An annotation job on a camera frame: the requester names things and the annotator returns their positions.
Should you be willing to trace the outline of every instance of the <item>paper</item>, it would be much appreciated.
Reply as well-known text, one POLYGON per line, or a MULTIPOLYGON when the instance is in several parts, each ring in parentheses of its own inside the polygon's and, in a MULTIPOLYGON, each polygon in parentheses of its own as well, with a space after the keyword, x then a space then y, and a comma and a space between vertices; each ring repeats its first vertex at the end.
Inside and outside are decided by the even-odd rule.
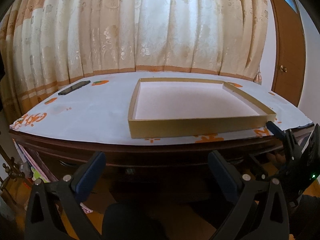
POLYGON ((141 82, 136 104, 136 120, 259 115, 245 102, 223 89, 223 84, 141 82))
POLYGON ((275 123, 281 130, 312 123, 298 108, 279 95, 247 80, 198 73, 131 72, 83 78, 75 83, 85 80, 91 83, 64 96, 58 96, 58 92, 53 94, 10 127, 55 139, 120 145, 189 144, 272 135, 268 129, 260 128, 197 137, 132 139, 128 124, 129 104, 137 81, 147 77, 202 78, 231 82, 273 109, 277 113, 275 123))

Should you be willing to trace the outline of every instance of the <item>blue gripper pad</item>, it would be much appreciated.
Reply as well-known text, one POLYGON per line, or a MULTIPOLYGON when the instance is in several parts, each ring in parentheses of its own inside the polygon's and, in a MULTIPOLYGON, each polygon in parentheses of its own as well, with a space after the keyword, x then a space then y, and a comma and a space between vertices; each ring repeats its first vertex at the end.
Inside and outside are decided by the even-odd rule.
POLYGON ((271 121, 268 121, 266 126, 268 130, 272 132, 277 138, 279 138, 281 141, 284 140, 285 134, 276 124, 274 124, 271 121))
POLYGON ((73 174, 71 189, 78 203, 86 201, 106 166, 106 155, 95 152, 90 160, 73 174))
POLYGON ((243 188, 240 173, 218 151, 209 153, 208 165, 226 200, 235 205, 243 188))

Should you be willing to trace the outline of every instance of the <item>curtain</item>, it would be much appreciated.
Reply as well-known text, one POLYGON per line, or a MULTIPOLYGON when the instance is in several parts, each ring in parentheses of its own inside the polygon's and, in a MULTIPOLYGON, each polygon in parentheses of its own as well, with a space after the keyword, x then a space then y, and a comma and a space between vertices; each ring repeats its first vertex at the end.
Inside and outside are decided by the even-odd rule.
POLYGON ((15 0, 8 10, 0 35, 6 72, 0 93, 9 123, 81 78, 79 12, 80 0, 15 0))
POLYGON ((9 122, 83 77, 179 71, 253 80, 267 0, 16 0, 0 33, 9 122))
POLYGON ((82 0, 84 76, 180 71, 253 80, 267 0, 82 0))

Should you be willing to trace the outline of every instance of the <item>door knob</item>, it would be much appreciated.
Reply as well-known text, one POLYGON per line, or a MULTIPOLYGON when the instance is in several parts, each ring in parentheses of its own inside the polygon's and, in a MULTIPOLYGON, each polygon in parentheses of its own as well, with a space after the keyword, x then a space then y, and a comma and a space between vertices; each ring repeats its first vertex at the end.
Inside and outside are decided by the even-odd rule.
POLYGON ((287 68, 281 65, 280 70, 284 73, 287 73, 287 68))

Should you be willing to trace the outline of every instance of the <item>drawer handle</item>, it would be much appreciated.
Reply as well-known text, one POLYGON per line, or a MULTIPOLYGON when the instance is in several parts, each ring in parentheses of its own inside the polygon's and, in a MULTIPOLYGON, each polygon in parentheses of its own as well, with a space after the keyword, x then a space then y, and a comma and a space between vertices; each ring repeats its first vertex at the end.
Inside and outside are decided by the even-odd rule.
POLYGON ((59 161, 59 163, 60 163, 62 166, 65 166, 65 167, 75 168, 75 167, 78 167, 78 166, 79 166, 78 164, 75 164, 75 163, 65 163, 65 162, 63 162, 63 161, 59 161))

